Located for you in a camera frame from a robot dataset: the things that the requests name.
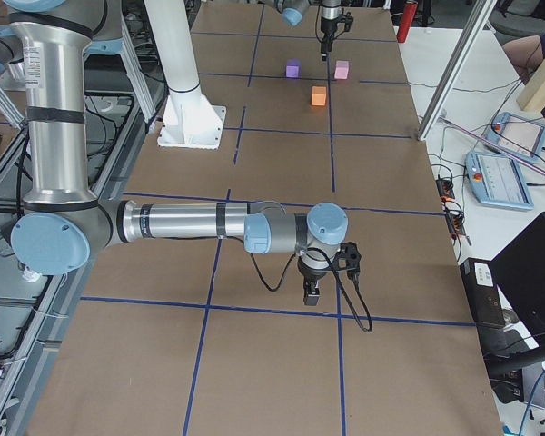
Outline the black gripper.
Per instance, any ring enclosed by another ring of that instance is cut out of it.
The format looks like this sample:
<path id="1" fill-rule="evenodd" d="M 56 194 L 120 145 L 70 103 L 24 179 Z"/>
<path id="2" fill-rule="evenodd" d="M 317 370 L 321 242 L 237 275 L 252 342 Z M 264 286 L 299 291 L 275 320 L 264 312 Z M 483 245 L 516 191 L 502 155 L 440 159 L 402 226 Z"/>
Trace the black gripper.
<path id="1" fill-rule="evenodd" d="M 332 40 L 334 39 L 338 28 L 338 19 L 321 18 L 320 30 L 322 32 L 322 40 L 320 42 L 321 59 L 326 61 L 326 52 L 332 51 Z"/>
<path id="2" fill-rule="evenodd" d="M 313 268 L 307 265 L 300 257 L 297 262 L 298 271 L 303 277 L 303 303 L 304 305 L 316 306 L 320 298 L 318 281 L 322 279 L 331 268 L 325 264 L 321 268 Z"/>

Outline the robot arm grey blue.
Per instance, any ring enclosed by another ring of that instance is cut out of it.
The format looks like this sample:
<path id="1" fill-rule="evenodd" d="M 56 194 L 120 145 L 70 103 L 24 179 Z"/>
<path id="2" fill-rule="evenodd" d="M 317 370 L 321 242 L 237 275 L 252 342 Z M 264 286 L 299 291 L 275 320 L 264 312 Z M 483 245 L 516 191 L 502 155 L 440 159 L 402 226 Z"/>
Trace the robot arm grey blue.
<path id="1" fill-rule="evenodd" d="M 332 203 L 288 213 L 278 203 L 101 200 L 89 188 L 84 126 L 84 51 L 114 19 L 91 1 L 12 1 L 10 25 L 23 44 L 33 186 L 13 227 L 16 258 L 37 273 L 62 275 L 104 248 L 139 239 L 234 239 L 249 254 L 288 253 L 314 305 L 327 273 L 358 276 L 358 253 L 344 241 L 348 219 Z M 174 149 L 218 147 L 225 110 L 204 96 L 181 1 L 145 5 L 168 97 L 156 151 L 142 150 L 130 185 L 206 186 L 207 173 Z"/>
<path id="2" fill-rule="evenodd" d="M 305 0 L 264 0 L 279 13 L 290 26 L 298 25 L 313 4 L 313 1 Z M 326 61 L 332 51 L 333 42 L 345 32 L 349 32 L 353 17 L 345 12 L 341 1 L 319 1 L 317 5 L 316 19 L 321 19 L 315 25 L 315 37 L 320 43 L 321 59 Z"/>

